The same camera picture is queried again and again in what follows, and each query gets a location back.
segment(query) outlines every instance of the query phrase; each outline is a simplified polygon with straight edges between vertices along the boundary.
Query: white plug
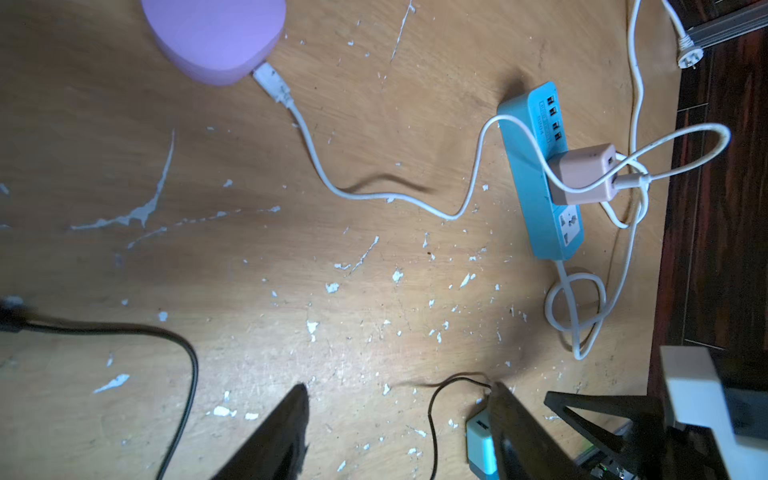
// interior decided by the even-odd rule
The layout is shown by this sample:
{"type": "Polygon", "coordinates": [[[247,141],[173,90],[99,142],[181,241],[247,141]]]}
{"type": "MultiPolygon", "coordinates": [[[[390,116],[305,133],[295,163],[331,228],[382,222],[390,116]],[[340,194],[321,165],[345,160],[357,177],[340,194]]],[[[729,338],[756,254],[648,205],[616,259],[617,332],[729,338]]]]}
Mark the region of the white plug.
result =
{"type": "Polygon", "coordinates": [[[259,82],[261,88],[266,90],[275,102],[280,102],[289,108],[293,105],[293,97],[290,96],[288,84],[280,77],[280,74],[272,68],[272,65],[264,62],[253,71],[253,79],[259,82]]]}
{"type": "Polygon", "coordinates": [[[689,35],[677,41],[677,66],[680,68],[693,67],[704,57],[704,50],[696,46],[689,35]]]}

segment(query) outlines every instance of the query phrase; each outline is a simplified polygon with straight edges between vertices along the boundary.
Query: white paint flakes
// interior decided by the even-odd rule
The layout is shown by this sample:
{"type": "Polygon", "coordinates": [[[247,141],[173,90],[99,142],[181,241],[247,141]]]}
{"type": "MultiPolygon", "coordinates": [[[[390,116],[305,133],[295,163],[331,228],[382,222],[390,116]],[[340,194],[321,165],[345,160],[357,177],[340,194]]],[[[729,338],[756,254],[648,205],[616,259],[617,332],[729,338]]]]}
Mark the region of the white paint flakes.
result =
{"type": "Polygon", "coordinates": [[[237,415],[237,410],[229,410],[227,407],[218,406],[214,409],[214,415],[217,417],[234,417],[237,415]]]}
{"type": "Polygon", "coordinates": [[[107,385],[94,390],[94,393],[101,393],[105,390],[116,389],[118,386],[122,386],[124,383],[126,383],[130,377],[131,377],[130,375],[121,373],[120,375],[115,377],[115,379],[110,380],[107,385]]]}
{"type": "Polygon", "coordinates": [[[126,245],[125,248],[130,250],[131,248],[134,247],[134,245],[136,245],[136,243],[139,243],[142,240],[146,240],[149,237],[154,237],[155,235],[159,235],[161,233],[165,233],[167,231],[168,231],[167,227],[160,227],[157,230],[152,230],[151,232],[146,232],[143,235],[141,235],[140,237],[138,237],[136,240],[134,240],[134,241],[130,242],[128,245],[126,245]]]}
{"type": "Polygon", "coordinates": [[[376,235],[376,238],[373,239],[373,243],[371,243],[371,246],[368,247],[368,250],[360,257],[360,260],[355,264],[354,268],[352,268],[352,271],[349,272],[349,275],[352,275],[355,273],[355,270],[357,270],[357,267],[362,265],[362,262],[366,260],[366,257],[369,253],[371,253],[371,250],[373,250],[373,247],[379,242],[379,236],[376,235]]]}
{"type": "Polygon", "coordinates": [[[469,280],[471,279],[471,275],[467,273],[467,276],[464,277],[464,280],[462,280],[462,284],[458,286],[458,288],[464,288],[467,286],[467,283],[469,283],[469,280]]]}
{"type": "Polygon", "coordinates": [[[402,30],[406,27],[406,20],[408,20],[408,14],[411,12],[416,13],[416,9],[413,8],[413,0],[409,0],[408,9],[406,10],[406,16],[402,18],[402,25],[400,25],[400,35],[397,36],[397,43],[395,43],[395,49],[392,50],[392,58],[389,59],[390,63],[392,63],[392,60],[395,59],[397,48],[400,46],[400,38],[402,38],[402,30]]]}
{"type": "Polygon", "coordinates": [[[94,223],[86,223],[83,225],[71,225],[70,228],[72,230],[86,230],[91,228],[101,228],[106,227],[107,225],[112,225],[113,223],[122,223],[123,225],[128,225],[131,220],[139,220],[141,222],[142,227],[146,227],[147,220],[149,219],[149,216],[157,209],[157,201],[160,199],[160,194],[163,192],[163,187],[165,186],[165,179],[168,176],[168,169],[170,168],[170,162],[174,158],[174,145],[176,144],[176,130],[172,130],[170,133],[170,149],[168,150],[168,156],[165,161],[165,167],[163,168],[163,173],[160,177],[160,181],[157,182],[157,188],[155,189],[154,196],[144,205],[141,207],[136,207],[128,215],[122,215],[119,217],[111,218],[109,220],[105,220],[104,218],[100,218],[96,220],[94,223]]]}

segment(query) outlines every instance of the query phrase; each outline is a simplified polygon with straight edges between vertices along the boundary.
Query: metal bar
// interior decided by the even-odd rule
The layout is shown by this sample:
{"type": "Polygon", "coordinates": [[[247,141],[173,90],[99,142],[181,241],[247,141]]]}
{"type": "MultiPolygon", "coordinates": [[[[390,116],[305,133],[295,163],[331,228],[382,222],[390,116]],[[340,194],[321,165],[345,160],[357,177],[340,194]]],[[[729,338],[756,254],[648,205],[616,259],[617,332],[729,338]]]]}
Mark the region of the metal bar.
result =
{"type": "Polygon", "coordinates": [[[760,0],[723,17],[688,28],[687,34],[696,46],[707,48],[766,26],[768,0],[760,0]]]}

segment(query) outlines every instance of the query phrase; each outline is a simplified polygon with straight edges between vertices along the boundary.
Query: power cord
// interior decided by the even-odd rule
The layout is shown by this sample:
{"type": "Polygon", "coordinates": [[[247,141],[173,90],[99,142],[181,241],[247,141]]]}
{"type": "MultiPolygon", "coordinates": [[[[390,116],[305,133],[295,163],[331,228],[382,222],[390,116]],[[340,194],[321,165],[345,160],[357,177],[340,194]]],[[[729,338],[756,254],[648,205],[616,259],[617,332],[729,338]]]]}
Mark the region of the power cord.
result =
{"type": "Polygon", "coordinates": [[[141,325],[138,323],[86,323],[70,322],[62,319],[52,319],[49,317],[37,316],[26,308],[7,308],[0,307],[0,331],[18,333],[21,330],[28,330],[37,333],[57,333],[60,335],[146,335],[169,340],[187,352],[192,362],[192,380],[190,381],[190,391],[187,395],[187,404],[184,412],[181,414],[179,426],[176,429],[173,440],[168,446],[168,450],[163,458],[160,470],[157,471],[157,480],[162,480],[165,475],[171,458],[174,456],[176,447],[181,441],[181,434],[184,433],[184,427],[192,411],[195,391],[197,390],[197,377],[200,367],[197,363],[197,354],[194,347],[184,337],[177,333],[158,328],[156,326],[141,325]]]}
{"type": "Polygon", "coordinates": [[[488,390],[491,389],[491,386],[488,383],[478,382],[477,380],[470,379],[467,376],[453,376],[445,379],[437,387],[437,390],[435,390],[435,392],[432,394],[432,398],[429,400],[429,407],[427,408],[427,419],[429,420],[429,431],[432,433],[432,448],[435,450],[435,454],[433,456],[432,475],[429,476],[429,480],[435,480],[435,476],[437,475],[437,460],[438,460],[437,433],[435,432],[435,421],[432,419],[432,406],[435,404],[435,399],[437,398],[437,394],[440,393],[441,390],[443,390],[446,386],[449,386],[454,382],[458,382],[459,380],[464,380],[466,382],[473,383],[477,386],[481,386],[488,390]]]}

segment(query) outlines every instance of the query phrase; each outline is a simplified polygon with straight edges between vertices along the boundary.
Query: electrical outlet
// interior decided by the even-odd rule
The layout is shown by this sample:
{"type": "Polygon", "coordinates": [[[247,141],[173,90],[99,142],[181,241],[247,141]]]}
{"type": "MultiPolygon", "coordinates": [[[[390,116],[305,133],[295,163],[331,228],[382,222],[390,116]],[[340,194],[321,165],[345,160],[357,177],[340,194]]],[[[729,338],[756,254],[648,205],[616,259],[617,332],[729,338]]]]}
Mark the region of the electrical outlet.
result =
{"type": "Polygon", "coordinates": [[[564,247],[570,245],[574,238],[578,237],[579,232],[581,232],[581,222],[578,217],[575,205],[567,205],[565,210],[558,215],[560,220],[558,222],[560,237],[563,240],[564,247]]]}
{"type": "MultiPolygon", "coordinates": [[[[498,113],[514,115],[525,123],[548,161],[568,151],[554,83],[548,82],[504,102],[498,106],[498,113]]],[[[520,127],[504,120],[499,121],[498,126],[534,255],[545,260],[568,260],[584,242],[581,208],[556,205],[552,201],[547,175],[520,127]]]]}

